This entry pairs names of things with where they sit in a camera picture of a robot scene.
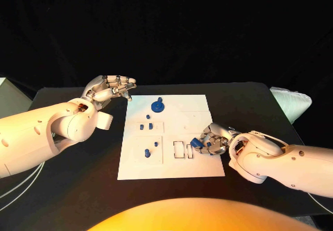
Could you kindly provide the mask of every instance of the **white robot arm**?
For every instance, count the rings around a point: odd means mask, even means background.
[[[282,147],[266,138],[278,141]],[[288,145],[256,131],[239,133],[214,123],[203,130],[200,139],[191,140],[191,146],[209,154],[222,154],[229,149],[229,166],[250,182],[261,184],[271,177],[291,189],[333,197],[331,149]]]
[[[99,112],[111,98],[125,97],[135,79],[98,76],[80,98],[0,119],[0,178],[39,165],[85,141],[95,128],[109,129],[112,116]]]

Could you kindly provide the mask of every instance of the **cable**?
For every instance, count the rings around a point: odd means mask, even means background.
[[[0,196],[0,199],[31,178],[31,176],[34,175],[36,171],[39,170],[41,164],[37,166],[37,168],[34,169],[33,173],[30,174],[30,176],[26,178],[26,180],[7,192]]]
[[[312,200],[317,202],[317,204],[323,207],[323,209],[333,214],[333,212],[323,206],[323,204],[314,199],[312,195],[307,193],[308,196],[312,198]]]
[[[39,174],[40,174],[40,171],[41,171],[41,169],[43,169],[43,164],[44,164],[44,162],[40,164],[40,169],[39,169],[39,172],[37,172],[37,174],[36,174],[36,176],[34,176],[34,179],[33,179],[33,181],[31,181],[31,183],[28,184],[28,186],[26,187],[26,189],[24,189],[24,191],[20,193],[20,195],[16,197],[16,199],[0,209],[0,211],[18,199],[18,197],[23,195],[23,193],[27,191],[27,189],[30,188],[30,186],[31,186],[31,184],[33,184],[33,182],[34,182],[34,180],[36,180],[36,178],[37,178],[37,176],[39,176]]]

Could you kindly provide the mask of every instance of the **small blue piece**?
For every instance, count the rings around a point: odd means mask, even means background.
[[[145,156],[147,158],[150,157],[148,149],[144,150],[144,156]]]
[[[190,142],[190,145],[191,145],[191,147],[200,147],[200,148],[203,148],[204,147],[204,145],[203,145],[203,143],[196,139],[196,138],[193,138],[193,140],[191,140],[191,142]]]
[[[158,100],[151,104],[151,110],[152,112],[161,112],[164,110],[164,104],[161,103],[161,97],[158,97]]]

